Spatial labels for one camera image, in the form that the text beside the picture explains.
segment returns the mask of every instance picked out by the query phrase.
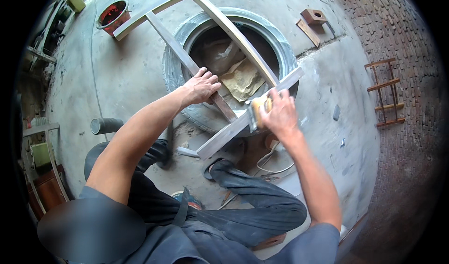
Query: person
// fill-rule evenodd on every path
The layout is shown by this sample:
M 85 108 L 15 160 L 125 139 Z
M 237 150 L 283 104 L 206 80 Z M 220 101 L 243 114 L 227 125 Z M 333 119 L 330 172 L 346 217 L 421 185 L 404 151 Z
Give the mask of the person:
M 300 226 L 305 205 L 283 189 L 234 167 L 243 155 L 241 141 L 230 142 L 201 170 L 204 176 L 239 194 L 254 208 L 198 210 L 159 191 L 143 173 L 165 160 L 158 136 L 191 104 L 209 101 L 220 88 L 218 77 L 201 68 L 183 86 L 145 106 L 109 143 L 86 158 L 86 185 L 80 198 L 112 199 L 128 205 L 147 225 L 142 245 L 119 263 L 333 263 L 342 215 L 331 177 L 309 150 L 298 128 L 294 98 L 273 88 L 270 112 L 263 123 L 277 136 L 295 162 L 310 213 L 310 227 L 276 255 L 259 260 L 249 249 Z

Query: black cylinder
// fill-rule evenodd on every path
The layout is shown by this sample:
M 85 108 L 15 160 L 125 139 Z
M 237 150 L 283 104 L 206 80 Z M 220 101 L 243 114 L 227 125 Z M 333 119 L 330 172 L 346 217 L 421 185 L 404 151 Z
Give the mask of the black cylinder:
M 90 130 L 93 134 L 117 132 L 123 126 L 123 121 L 115 118 L 96 118 L 90 122 Z

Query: brick wall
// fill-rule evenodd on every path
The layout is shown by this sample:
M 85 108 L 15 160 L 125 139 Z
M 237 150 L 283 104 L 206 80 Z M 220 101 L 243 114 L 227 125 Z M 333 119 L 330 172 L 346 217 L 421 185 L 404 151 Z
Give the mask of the brick wall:
M 350 262 L 399 263 L 421 236 L 443 182 L 445 76 L 431 33 L 406 0 L 339 1 L 368 59 L 396 59 L 393 74 L 401 79 L 396 87 L 399 102 L 405 104 L 398 116 L 406 117 L 403 124 L 380 128 L 379 169 L 369 221 L 351 250 Z M 377 74 L 380 82 L 390 77 L 385 66 Z M 393 103 L 389 87 L 382 94 L 384 104 L 385 100 Z M 388 119 L 394 119 L 391 111 Z

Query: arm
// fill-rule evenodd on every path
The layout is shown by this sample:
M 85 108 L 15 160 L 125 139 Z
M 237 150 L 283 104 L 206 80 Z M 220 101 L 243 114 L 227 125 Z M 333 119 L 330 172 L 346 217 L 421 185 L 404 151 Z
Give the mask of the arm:
M 207 101 L 221 87 L 217 75 L 205 71 L 201 68 L 183 86 L 133 115 L 98 156 L 86 186 L 126 205 L 140 158 L 181 110 Z
M 298 128 L 295 99 L 289 97 L 288 90 L 282 90 L 279 96 L 275 89 L 271 89 L 269 94 L 273 99 L 273 108 L 269 113 L 262 108 L 261 118 L 295 162 L 310 213 L 310 226 L 329 223 L 340 231 L 342 215 L 337 189 L 329 174 L 311 153 Z

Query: blurred patch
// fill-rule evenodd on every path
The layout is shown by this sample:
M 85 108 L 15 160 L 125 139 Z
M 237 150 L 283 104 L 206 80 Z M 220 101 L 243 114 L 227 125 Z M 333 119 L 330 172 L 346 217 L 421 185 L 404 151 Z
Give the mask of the blurred patch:
M 141 216 L 108 199 L 78 199 L 54 207 L 39 222 L 42 245 L 65 260 L 104 263 L 130 255 L 146 235 Z

